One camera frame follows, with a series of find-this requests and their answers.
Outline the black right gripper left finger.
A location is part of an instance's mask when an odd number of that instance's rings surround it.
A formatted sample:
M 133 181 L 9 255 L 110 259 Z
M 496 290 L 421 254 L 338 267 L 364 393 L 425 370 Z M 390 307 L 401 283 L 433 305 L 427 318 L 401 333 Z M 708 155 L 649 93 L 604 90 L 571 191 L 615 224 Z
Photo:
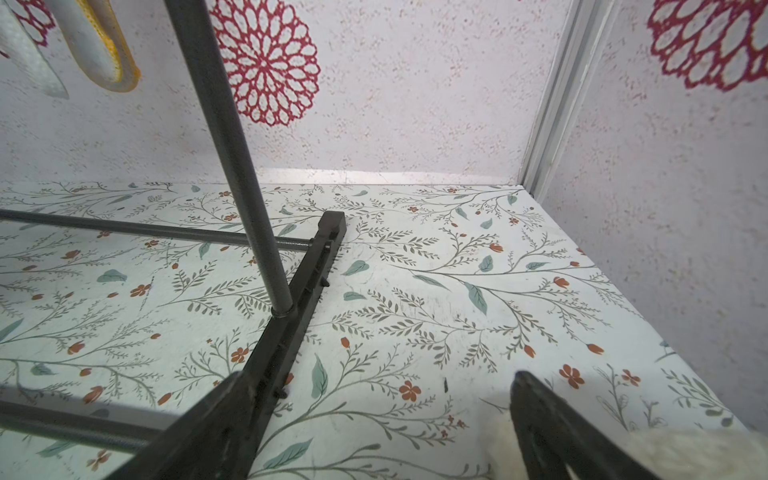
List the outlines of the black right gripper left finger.
M 119 469 L 111 479 L 244 479 L 253 389 L 236 373 Z

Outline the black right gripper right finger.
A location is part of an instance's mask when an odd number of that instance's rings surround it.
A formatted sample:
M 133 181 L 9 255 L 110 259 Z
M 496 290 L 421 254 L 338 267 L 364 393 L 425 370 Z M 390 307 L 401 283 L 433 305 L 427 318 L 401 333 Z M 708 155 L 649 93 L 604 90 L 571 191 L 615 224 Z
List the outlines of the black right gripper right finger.
M 542 381 L 518 371 L 510 414 L 530 479 L 654 479 Z

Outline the yellow-edged grey felt insole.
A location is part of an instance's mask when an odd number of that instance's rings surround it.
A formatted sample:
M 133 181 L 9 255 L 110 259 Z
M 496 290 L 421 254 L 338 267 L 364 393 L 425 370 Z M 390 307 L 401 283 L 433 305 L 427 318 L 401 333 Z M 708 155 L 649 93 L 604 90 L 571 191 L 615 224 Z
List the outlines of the yellow-edged grey felt insole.
M 134 90 L 141 78 L 109 1 L 46 0 L 81 71 L 97 86 L 117 93 Z

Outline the white dotted foam insole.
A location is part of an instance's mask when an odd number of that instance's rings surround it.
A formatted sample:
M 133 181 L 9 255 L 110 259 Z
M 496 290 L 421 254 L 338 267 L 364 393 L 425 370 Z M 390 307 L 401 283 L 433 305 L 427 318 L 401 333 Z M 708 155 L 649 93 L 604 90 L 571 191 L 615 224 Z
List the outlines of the white dotted foam insole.
M 50 97 L 69 98 L 60 78 L 6 1 L 1 2 L 1 49 L 36 89 Z

